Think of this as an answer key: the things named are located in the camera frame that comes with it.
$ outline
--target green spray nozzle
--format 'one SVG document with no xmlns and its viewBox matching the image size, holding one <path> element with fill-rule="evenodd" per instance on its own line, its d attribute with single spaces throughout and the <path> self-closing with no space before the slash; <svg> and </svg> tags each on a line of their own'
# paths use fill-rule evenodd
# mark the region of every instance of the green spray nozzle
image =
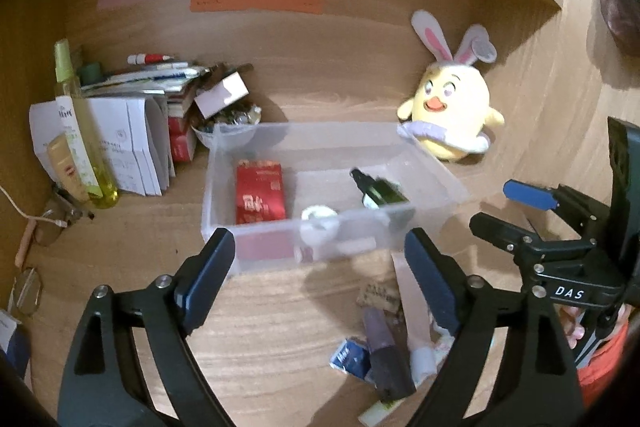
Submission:
<svg viewBox="0 0 640 427">
<path fill-rule="evenodd" d="M 75 76 L 74 67 L 71 65 L 71 52 L 69 41 L 62 39 L 53 46 L 53 54 L 56 57 L 56 80 L 64 82 Z"/>
</svg>

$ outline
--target small tube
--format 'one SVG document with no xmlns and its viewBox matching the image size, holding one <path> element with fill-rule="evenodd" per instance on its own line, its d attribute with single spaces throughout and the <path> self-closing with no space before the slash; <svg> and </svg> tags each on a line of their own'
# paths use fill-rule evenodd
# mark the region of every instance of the small tube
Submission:
<svg viewBox="0 0 640 427">
<path fill-rule="evenodd" d="M 406 321 L 406 344 L 409 348 L 409 365 L 414 382 L 438 372 L 433 342 L 429 306 L 415 280 L 414 273 L 404 258 L 404 253 L 393 253 L 396 279 Z"/>
<path fill-rule="evenodd" d="M 415 393 L 411 370 L 386 325 L 385 312 L 365 307 L 362 315 L 369 345 L 371 374 L 380 398 L 389 402 Z"/>
</svg>

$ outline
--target clear plastic storage box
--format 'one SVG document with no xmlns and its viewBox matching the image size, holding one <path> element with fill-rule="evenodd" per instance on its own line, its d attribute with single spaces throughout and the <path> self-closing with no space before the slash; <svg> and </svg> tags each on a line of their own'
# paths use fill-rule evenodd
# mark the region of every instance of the clear plastic storage box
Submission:
<svg viewBox="0 0 640 427">
<path fill-rule="evenodd" d="M 202 206 L 202 237 L 225 227 L 236 240 L 231 273 L 295 266 L 380 248 L 401 250 L 406 232 L 435 237 L 468 193 L 439 160 L 394 123 L 261 123 L 216 126 Z M 236 166 L 272 160 L 282 166 L 289 219 L 236 225 Z M 409 203 L 365 208 L 350 176 L 357 167 L 399 186 Z M 302 220 L 312 205 L 334 217 Z"/>
</svg>

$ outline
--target das logo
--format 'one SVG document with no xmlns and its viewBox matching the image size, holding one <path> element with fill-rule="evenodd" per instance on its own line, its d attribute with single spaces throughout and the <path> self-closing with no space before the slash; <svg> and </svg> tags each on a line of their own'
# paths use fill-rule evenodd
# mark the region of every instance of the das logo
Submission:
<svg viewBox="0 0 640 427">
<path fill-rule="evenodd" d="M 558 286 L 558 289 L 556 290 L 556 295 L 561 295 L 562 297 L 572 297 L 576 300 L 579 300 L 579 299 L 582 299 L 582 296 L 584 295 L 584 291 L 579 290 L 575 292 L 575 295 L 574 295 L 573 288 L 565 288 L 564 286 Z"/>
</svg>

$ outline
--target bunny ears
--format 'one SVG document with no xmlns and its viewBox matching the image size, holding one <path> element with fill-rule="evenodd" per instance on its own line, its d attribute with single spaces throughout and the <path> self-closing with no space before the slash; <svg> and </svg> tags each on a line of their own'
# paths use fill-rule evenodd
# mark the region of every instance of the bunny ears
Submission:
<svg viewBox="0 0 640 427">
<path fill-rule="evenodd" d="M 451 55 L 436 17 L 429 12 L 425 10 L 414 12 L 411 17 L 411 26 L 414 27 L 422 44 L 427 46 L 438 62 L 455 62 L 471 66 L 478 59 L 487 63 L 495 62 L 498 56 L 494 45 L 489 42 L 489 34 L 484 26 L 479 24 L 474 24 L 466 31 L 455 56 Z"/>
</svg>

